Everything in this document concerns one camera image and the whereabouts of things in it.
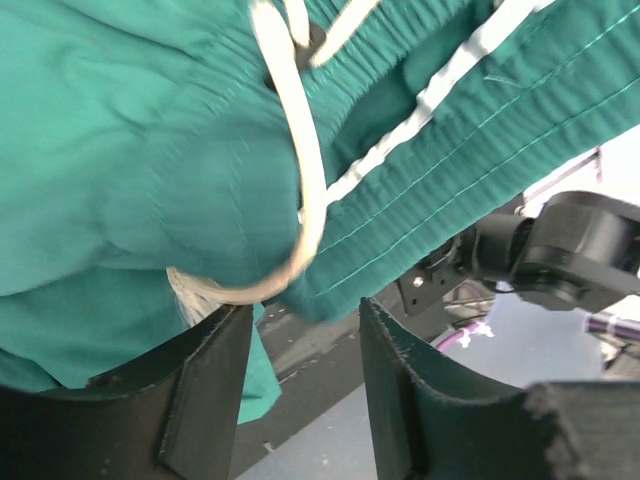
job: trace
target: green fabric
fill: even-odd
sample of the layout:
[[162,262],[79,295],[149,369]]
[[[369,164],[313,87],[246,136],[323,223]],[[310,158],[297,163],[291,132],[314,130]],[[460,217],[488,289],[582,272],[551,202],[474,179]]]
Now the green fabric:
[[[307,1],[324,27],[344,3]],[[304,74],[329,182],[411,112],[491,3],[383,0]],[[330,206],[317,259],[278,299],[338,319],[640,123],[639,9],[557,0],[532,15]],[[4,381],[49,388],[35,364],[77,386],[175,335],[166,266],[242,285],[288,257],[297,167],[246,1],[0,0],[0,31],[0,348],[27,362],[24,382]],[[257,383],[274,385],[262,357]]]

